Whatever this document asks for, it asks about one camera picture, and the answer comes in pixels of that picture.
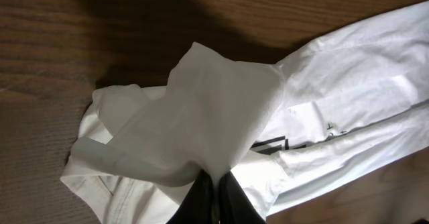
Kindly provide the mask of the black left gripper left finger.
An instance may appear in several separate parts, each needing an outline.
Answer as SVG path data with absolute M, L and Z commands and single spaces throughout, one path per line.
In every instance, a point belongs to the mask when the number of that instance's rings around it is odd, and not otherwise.
M 167 224 L 213 224 L 215 192 L 211 177 L 201 170 L 178 210 Z

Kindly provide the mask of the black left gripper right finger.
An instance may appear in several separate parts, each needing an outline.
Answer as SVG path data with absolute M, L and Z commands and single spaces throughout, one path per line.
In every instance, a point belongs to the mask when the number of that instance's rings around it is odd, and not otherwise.
M 220 224 L 266 224 L 232 172 L 220 179 L 218 194 Z

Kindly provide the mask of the white robot print t-shirt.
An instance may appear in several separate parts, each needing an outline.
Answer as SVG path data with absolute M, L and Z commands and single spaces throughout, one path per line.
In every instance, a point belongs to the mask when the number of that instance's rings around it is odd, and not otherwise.
M 167 223 L 201 170 L 265 220 L 428 147 L 428 3 L 320 36 L 276 64 L 193 43 L 164 87 L 93 92 L 61 182 L 101 223 Z

